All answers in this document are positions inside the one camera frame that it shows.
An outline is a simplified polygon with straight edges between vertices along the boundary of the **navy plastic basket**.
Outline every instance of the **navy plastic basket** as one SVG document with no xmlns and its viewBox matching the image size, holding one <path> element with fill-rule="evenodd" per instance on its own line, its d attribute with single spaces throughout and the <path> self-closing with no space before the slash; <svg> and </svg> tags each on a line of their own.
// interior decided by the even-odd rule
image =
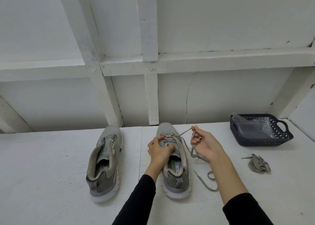
<svg viewBox="0 0 315 225">
<path fill-rule="evenodd" d="M 239 133 L 238 125 L 234 120 L 232 120 L 232 115 L 230 117 L 230 129 L 237 140 L 237 142 L 242 146 L 278 146 L 289 140 L 293 139 L 292 133 L 289 131 L 288 124 L 283 120 L 278 120 L 275 116 L 271 114 L 239 114 L 247 120 L 253 120 L 259 117 L 269 117 L 271 128 L 276 138 L 269 139 L 247 139 Z M 280 122 L 285 126 L 285 132 L 277 125 Z"/>
</svg>

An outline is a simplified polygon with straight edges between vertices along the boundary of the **loose shoelace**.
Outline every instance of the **loose shoelace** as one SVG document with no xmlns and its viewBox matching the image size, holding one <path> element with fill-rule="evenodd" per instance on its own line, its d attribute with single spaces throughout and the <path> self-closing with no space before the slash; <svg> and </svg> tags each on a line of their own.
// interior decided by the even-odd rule
<svg viewBox="0 0 315 225">
<path fill-rule="evenodd" d="M 260 156 L 256 156 L 255 154 L 252 154 L 250 157 L 244 157 L 242 159 L 251 159 L 248 163 L 248 166 L 251 171 L 263 174 L 265 172 L 270 172 L 270 166 L 269 164 L 264 161 L 264 159 Z"/>
<path fill-rule="evenodd" d="M 184 131 L 183 133 L 181 133 L 181 134 L 178 135 L 178 136 L 176 136 L 174 133 L 164 133 L 164 134 L 162 134 L 162 135 L 165 136 L 165 138 L 174 139 L 176 142 L 177 142 L 177 140 L 178 140 L 179 138 L 181 138 L 181 139 L 184 141 L 184 144 L 185 144 L 187 150 L 190 152 L 190 156 L 191 156 L 192 158 L 199 158 L 199 159 L 202 159 L 203 161 L 209 162 L 208 160 L 206 160 L 206 159 L 203 158 L 202 156 L 198 155 L 198 152 L 196 152 L 196 155 L 194 154 L 195 147 L 196 147 L 196 145 L 198 145 L 198 144 L 196 144 L 196 145 L 191 144 L 191 146 L 192 146 L 192 149 L 191 149 L 191 150 L 188 148 L 185 139 L 182 137 L 182 135 L 185 134 L 187 131 Z M 196 171 L 194 171 L 194 172 L 195 172 L 195 174 L 197 175 L 198 179 L 201 181 L 201 183 L 206 187 L 207 190 L 212 191 L 212 192 L 217 192 L 217 191 L 218 191 L 218 188 L 213 189 L 213 188 L 208 187 L 207 184 L 203 181 L 203 179 L 197 174 L 197 172 L 196 172 Z M 207 174 L 208 179 L 210 179 L 210 180 L 212 180 L 212 181 L 215 181 L 215 178 L 211 178 L 211 177 L 210 177 L 211 174 L 213 174 L 213 171 L 209 171 L 209 172 L 208 172 L 208 174 Z"/>
</svg>

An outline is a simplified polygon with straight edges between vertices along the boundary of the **insole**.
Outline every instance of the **insole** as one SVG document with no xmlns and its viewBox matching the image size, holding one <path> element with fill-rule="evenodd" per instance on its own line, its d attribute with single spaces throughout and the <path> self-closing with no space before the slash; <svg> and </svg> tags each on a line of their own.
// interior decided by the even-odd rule
<svg viewBox="0 0 315 225">
<path fill-rule="evenodd" d="M 95 175 L 96 177 L 100 171 L 108 169 L 109 168 L 109 160 L 102 159 L 95 167 Z"/>
<path fill-rule="evenodd" d="M 181 159 L 177 156 L 170 156 L 167 164 L 168 168 L 173 170 L 176 174 L 178 174 L 180 168 L 182 167 Z"/>
</svg>

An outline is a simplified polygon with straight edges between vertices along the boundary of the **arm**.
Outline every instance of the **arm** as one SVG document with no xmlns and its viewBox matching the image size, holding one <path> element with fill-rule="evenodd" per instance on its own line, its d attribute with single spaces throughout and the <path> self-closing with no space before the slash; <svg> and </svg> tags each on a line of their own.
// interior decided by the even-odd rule
<svg viewBox="0 0 315 225">
<path fill-rule="evenodd" d="M 148 144 L 148 153 L 151 155 L 151 163 L 115 218 L 113 225 L 147 224 L 155 196 L 156 180 L 171 155 L 171 152 L 175 149 L 175 145 L 161 148 L 158 140 L 163 138 L 164 136 L 155 137 Z"/>
<path fill-rule="evenodd" d="M 191 143 L 197 144 L 195 150 L 210 162 L 224 204 L 223 212 L 229 223 L 272 224 L 248 193 L 221 144 L 210 132 L 200 130 L 198 126 L 192 127 L 192 130 L 196 133 Z"/>
</svg>

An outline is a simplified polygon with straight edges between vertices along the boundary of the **gray sneaker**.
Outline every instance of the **gray sneaker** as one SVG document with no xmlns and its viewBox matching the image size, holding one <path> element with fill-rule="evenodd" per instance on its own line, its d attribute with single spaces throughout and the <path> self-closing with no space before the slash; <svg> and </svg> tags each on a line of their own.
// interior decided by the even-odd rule
<svg viewBox="0 0 315 225">
<path fill-rule="evenodd" d="M 167 122 L 159 125 L 157 136 L 165 136 L 159 142 L 162 148 L 170 144 L 175 144 L 176 147 L 162 169 L 164 178 L 163 191 L 171 199 L 184 199 L 191 193 L 188 161 L 183 147 L 184 139 L 180 137 L 174 126 Z"/>
<path fill-rule="evenodd" d="M 92 201 L 103 203 L 116 194 L 119 188 L 117 165 L 122 146 L 120 129 L 113 125 L 106 127 L 90 156 L 86 173 Z"/>
</svg>

